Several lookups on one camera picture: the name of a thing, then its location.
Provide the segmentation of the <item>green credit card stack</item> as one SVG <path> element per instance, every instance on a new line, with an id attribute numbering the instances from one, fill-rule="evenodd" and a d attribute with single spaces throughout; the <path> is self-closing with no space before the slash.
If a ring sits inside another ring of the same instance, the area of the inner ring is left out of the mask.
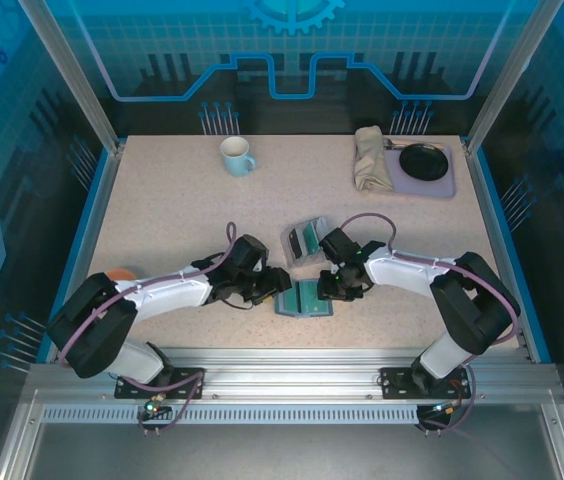
<path id="1" fill-rule="evenodd" d="M 313 255 L 318 252 L 320 249 L 320 239 L 314 222 L 309 222 L 306 224 L 306 226 L 302 230 L 302 235 L 306 245 L 307 253 L 309 255 Z"/>

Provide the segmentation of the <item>lilac tray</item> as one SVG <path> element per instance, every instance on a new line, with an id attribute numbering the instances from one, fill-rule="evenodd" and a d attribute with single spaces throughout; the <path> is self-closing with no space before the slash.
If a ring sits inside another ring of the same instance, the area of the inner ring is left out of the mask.
<path id="1" fill-rule="evenodd" d="M 395 143 L 427 143 L 427 142 L 397 142 Z M 376 192 L 373 193 L 395 193 L 402 195 L 431 197 L 431 198 L 452 198 L 455 195 L 455 173 L 453 165 L 453 152 L 451 148 L 446 145 L 446 149 L 442 150 L 449 161 L 448 173 L 437 181 L 421 181 L 408 176 L 400 167 L 399 155 L 402 150 L 384 150 L 386 159 L 386 167 L 389 176 L 394 185 L 393 192 Z"/>

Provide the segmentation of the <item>beige folded cloth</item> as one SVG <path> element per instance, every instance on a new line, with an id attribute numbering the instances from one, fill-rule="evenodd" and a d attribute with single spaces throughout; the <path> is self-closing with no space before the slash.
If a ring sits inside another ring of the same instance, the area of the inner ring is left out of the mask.
<path id="1" fill-rule="evenodd" d="M 379 126 L 359 128 L 355 132 L 356 158 L 353 180 L 358 191 L 393 192 L 384 155 L 384 136 Z"/>

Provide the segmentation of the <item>light blue mug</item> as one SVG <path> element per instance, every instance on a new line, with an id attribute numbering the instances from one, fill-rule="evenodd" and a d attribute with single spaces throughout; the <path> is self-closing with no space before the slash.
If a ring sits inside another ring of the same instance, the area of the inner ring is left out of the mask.
<path id="1" fill-rule="evenodd" d="M 250 153 L 250 144 L 243 137 L 227 137 L 220 145 L 220 152 L 227 171 L 234 177 L 244 177 L 257 168 L 257 161 Z"/>

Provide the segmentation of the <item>black plate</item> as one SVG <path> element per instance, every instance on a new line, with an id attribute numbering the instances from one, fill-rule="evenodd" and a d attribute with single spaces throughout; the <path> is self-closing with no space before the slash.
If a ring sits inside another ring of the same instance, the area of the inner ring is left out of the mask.
<path id="1" fill-rule="evenodd" d="M 416 143 L 404 147 L 399 155 L 401 169 L 421 181 L 437 181 L 449 170 L 449 161 L 443 151 L 433 145 Z"/>

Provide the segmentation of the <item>small circuit board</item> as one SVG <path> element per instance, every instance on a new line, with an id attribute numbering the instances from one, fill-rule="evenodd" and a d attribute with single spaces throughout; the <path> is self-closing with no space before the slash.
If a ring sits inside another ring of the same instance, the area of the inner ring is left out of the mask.
<path id="1" fill-rule="evenodd" d="M 436 420 L 438 417 L 442 417 L 445 421 L 448 421 L 461 404 L 461 401 L 449 400 L 436 405 L 419 406 L 417 409 L 417 417 L 420 421 Z"/>
<path id="2" fill-rule="evenodd" d="M 164 398 L 162 396 L 156 395 L 151 397 L 144 404 L 144 407 L 140 412 L 140 419 L 143 422 L 146 422 L 165 418 L 172 411 L 172 408 L 170 406 L 165 406 L 163 401 Z"/>

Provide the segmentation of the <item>aluminium frame rail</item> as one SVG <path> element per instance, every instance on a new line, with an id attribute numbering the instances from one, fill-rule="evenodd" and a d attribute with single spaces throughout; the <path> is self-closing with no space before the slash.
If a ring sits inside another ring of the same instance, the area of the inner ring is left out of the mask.
<path id="1" fill-rule="evenodd" d="M 379 403 L 383 367 L 407 367 L 416 349 L 168 348 L 177 367 L 205 369 L 207 404 Z M 553 364 L 532 363 L 522 349 L 494 348 L 471 363 L 478 405 L 563 403 Z M 29 370 L 23 403 L 113 402 L 106 374 L 80 379 L 67 368 L 36 364 Z"/>

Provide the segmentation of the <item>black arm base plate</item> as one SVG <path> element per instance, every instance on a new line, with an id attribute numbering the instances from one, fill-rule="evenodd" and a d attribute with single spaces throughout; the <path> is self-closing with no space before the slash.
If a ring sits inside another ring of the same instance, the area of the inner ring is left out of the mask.
<path id="1" fill-rule="evenodd" d="M 433 400 L 462 399 L 471 397 L 468 372 L 463 367 L 454 369 L 445 379 L 426 391 L 421 390 L 412 379 L 409 367 L 385 367 L 379 370 L 377 379 L 384 400 Z"/>
<path id="2" fill-rule="evenodd" d="M 200 399 L 205 373 L 203 368 L 166 368 L 146 384 L 127 377 L 118 377 L 114 397 L 139 400 L 163 395 L 166 399 L 184 400 L 193 394 L 193 399 Z"/>

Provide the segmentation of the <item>aluminium table side rail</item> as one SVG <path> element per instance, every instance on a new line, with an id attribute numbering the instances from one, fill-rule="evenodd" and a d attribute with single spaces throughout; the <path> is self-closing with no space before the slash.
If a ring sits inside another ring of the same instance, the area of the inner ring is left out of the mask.
<path id="1" fill-rule="evenodd" d="M 103 150 L 98 160 L 47 325 L 88 276 L 126 143 L 119 138 L 117 152 Z"/>
<path id="2" fill-rule="evenodd" d="M 549 364 L 552 358 L 486 157 L 481 149 L 476 153 L 466 149 L 465 158 L 496 265 L 503 283 L 515 295 L 521 308 L 518 337 L 524 341 L 534 363 Z"/>

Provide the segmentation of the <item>aluminium frame post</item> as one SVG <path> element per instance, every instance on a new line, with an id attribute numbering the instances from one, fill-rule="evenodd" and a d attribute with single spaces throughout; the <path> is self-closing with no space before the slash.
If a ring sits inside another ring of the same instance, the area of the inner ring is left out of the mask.
<path id="1" fill-rule="evenodd" d="M 465 141 L 468 156 L 477 154 L 493 127 L 564 0 L 538 0 L 492 90 L 479 111 Z"/>
<path id="2" fill-rule="evenodd" d="M 120 147 L 118 136 L 46 2 L 44 0 L 17 0 L 17 2 L 98 140 L 108 153 L 116 155 Z"/>

